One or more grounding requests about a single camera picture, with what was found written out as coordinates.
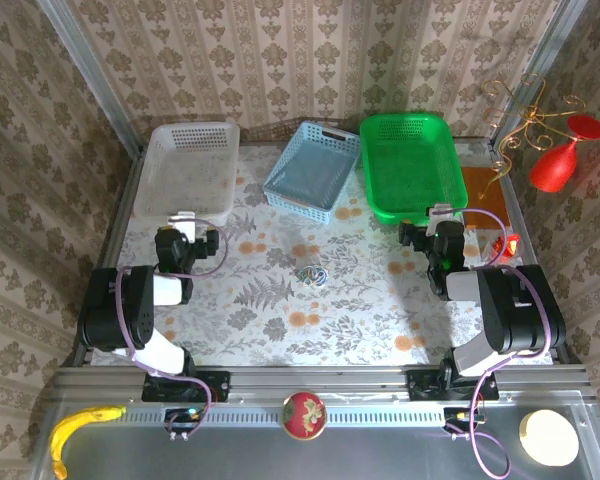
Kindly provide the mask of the orange mat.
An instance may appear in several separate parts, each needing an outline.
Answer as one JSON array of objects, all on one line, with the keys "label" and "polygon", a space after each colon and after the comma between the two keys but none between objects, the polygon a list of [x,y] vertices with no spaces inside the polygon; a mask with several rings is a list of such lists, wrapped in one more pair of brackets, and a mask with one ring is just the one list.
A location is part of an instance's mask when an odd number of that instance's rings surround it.
[{"label": "orange mat", "polygon": [[[462,174],[468,193],[468,208],[484,209],[496,215],[506,227],[510,227],[506,203],[502,188],[498,181],[491,184],[483,197],[481,194],[487,187],[495,172],[489,168],[463,167]],[[464,213],[465,225],[470,229],[499,230],[496,220],[482,213]]]}]

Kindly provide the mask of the green plastic basket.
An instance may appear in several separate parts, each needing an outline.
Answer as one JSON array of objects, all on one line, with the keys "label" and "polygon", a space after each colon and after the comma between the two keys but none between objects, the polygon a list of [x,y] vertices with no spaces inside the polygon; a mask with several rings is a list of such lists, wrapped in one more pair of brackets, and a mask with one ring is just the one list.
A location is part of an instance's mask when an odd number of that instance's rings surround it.
[{"label": "green plastic basket", "polygon": [[378,222],[428,223],[436,204],[468,204],[450,127],[429,113],[378,114],[360,126],[367,201]]}]

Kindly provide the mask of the white plastic basket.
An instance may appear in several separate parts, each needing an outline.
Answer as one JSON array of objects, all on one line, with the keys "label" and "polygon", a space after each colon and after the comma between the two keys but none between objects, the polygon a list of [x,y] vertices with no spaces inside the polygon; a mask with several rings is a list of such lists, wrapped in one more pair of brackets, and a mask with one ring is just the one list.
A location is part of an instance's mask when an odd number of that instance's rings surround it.
[{"label": "white plastic basket", "polygon": [[240,129],[227,122],[162,125],[151,135],[133,213],[165,221],[181,212],[223,226],[233,208]]}]

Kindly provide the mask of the blue plastic basket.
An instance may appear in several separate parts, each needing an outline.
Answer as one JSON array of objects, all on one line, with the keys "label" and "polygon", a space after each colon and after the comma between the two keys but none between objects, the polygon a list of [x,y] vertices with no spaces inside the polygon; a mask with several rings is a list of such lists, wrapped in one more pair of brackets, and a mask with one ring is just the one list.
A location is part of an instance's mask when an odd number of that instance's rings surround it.
[{"label": "blue plastic basket", "polygon": [[264,182],[268,204],[329,223],[360,155],[358,135],[303,121]]}]

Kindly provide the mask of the floral tablecloth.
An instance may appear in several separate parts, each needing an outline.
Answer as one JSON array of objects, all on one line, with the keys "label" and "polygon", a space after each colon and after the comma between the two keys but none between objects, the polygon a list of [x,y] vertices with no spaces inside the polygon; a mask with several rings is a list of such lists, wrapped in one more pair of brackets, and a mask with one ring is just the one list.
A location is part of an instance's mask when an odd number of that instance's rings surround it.
[{"label": "floral tablecloth", "polygon": [[426,258],[376,220],[362,170],[327,224],[270,206],[280,154],[240,149],[227,241],[196,264],[187,305],[155,310],[160,333],[201,366],[429,364],[478,334],[479,307],[437,299]]}]

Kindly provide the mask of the red wine glass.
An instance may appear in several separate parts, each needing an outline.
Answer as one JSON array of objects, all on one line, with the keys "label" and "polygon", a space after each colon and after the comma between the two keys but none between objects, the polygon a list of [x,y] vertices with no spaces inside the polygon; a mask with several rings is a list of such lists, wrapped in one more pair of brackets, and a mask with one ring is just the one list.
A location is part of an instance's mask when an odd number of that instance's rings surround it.
[{"label": "red wine glass", "polygon": [[546,193],[559,192],[572,177],[577,166],[577,145],[583,141],[600,139],[600,122],[586,114],[574,114],[567,118],[571,132],[570,141],[550,148],[530,172],[530,182]]}]

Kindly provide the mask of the small black connector board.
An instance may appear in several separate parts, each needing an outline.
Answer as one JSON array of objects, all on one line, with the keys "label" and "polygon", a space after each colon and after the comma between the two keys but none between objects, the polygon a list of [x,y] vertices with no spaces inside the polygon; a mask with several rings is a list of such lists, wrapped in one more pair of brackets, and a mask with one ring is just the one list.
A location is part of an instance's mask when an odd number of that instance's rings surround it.
[{"label": "small black connector board", "polygon": [[468,408],[444,408],[444,430],[451,434],[469,432],[470,412]]},{"label": "small black connector board", "polygon": [[201,412],[196,407],[167,409],[164,427],[169,434],[191,435],[200,422]]}]

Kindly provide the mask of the red round pincushion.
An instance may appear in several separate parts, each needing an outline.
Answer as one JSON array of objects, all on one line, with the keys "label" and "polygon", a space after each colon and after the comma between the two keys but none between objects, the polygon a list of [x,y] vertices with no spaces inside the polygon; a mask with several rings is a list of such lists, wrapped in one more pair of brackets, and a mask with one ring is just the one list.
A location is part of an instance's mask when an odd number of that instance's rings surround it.
[{"label": "red round pincushion", "polygon": [[285,399],[282,427],[296,440],[316,439],[327,424],[327,410],[321,398],[310,391],[298,391]]}]

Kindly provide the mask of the yellow banana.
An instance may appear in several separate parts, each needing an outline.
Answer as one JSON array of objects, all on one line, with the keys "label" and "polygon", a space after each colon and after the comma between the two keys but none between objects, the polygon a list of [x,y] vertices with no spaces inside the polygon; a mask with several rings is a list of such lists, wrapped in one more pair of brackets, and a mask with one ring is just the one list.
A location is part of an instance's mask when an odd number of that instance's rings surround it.
[{"label": "yellow banana", "polygon": [[57,480],[66,480],[67,468],[62,451],[68,439],[79,428],[91,424],[117,420],[127,411],[125,406],[97,406],[82,409],[62,419],[53,429],[49,440],[52,470]]}]

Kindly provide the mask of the cream round disc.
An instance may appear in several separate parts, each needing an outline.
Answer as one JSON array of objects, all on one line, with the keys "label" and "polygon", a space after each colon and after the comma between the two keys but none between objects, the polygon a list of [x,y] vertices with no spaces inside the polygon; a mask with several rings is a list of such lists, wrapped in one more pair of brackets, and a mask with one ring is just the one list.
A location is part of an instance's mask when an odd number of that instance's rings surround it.
[{"label": "cream round disc", "polygon": [[554,410],[526,414],[519,424],[523,450],[535,462],[547,467],[563,467],[577,457],[580,447],[574,426]]}]

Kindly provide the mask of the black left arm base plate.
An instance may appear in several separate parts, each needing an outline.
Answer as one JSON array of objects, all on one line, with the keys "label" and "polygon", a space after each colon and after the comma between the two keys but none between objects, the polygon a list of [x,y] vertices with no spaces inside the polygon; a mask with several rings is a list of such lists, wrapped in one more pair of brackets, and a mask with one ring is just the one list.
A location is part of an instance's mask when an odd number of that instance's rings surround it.
[{"label": "black left arm base plate", "polygon": [[[228,401],[231,387],[229,371],[198,371],[198,379],[208,386],[212,403]],[[174,381],[146,375],[141,399],[143,402],[205,403],[207,396],[202,386],[190,381]]]}]

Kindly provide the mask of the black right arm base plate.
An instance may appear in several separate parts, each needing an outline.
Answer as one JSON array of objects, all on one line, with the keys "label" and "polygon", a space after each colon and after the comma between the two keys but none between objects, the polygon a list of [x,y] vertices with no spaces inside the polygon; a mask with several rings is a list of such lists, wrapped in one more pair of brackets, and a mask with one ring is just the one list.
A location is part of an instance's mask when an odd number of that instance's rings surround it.
[{"label": "black right arm base plate", "polygon": [[440,370],[408,370],[406,387],[411,401],[469,401],[477,378],[457,377]]}]

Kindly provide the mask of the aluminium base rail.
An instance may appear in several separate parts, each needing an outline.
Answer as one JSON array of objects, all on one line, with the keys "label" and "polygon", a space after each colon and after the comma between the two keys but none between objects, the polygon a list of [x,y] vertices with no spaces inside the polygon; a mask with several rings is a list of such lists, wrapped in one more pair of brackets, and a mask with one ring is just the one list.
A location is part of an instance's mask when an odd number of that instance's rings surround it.
[{"label": "aluminium base rail", "polygon": [[[439,370],[435,366],[282,366],[201,367],[198,371],[229,371],[231,387],[222,406],[279,404],[298,391],[318,394],[328,404],[371,405],[406,402],[408,370]],[[62,368],[51,381],[50,398],[74,404],[140,402],[145,373],[134,367]],[[581,365],[514,365],[495,374],[492,386],[502,401],[576,398],[593,400],[596,390]]]}]

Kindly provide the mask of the aluminium frame post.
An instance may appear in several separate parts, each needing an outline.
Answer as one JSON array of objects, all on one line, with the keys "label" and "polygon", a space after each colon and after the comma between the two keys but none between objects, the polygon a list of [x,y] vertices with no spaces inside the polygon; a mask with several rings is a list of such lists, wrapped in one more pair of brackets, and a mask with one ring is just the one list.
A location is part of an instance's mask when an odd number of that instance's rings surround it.
[{"label": "aluminium frame post", "polygon": [[588,0],[560,0],[548,27],[538,43],[524,73],[536,74],[529,85],[519,80],[512,89],[520,104],[528,104],[539,92],[541,80],[545,79],[570,32],[585,9]]},{"label": "aluminium frame post", "polygon": [[97,58],[95,49],[90,45],[76,16],[65,0],[37,1],[84,77],[119,141],[130,158],[133,161],[137,160],[141,157],[143,143],[135,133],[119,96],[107,79],[103,62]]}]

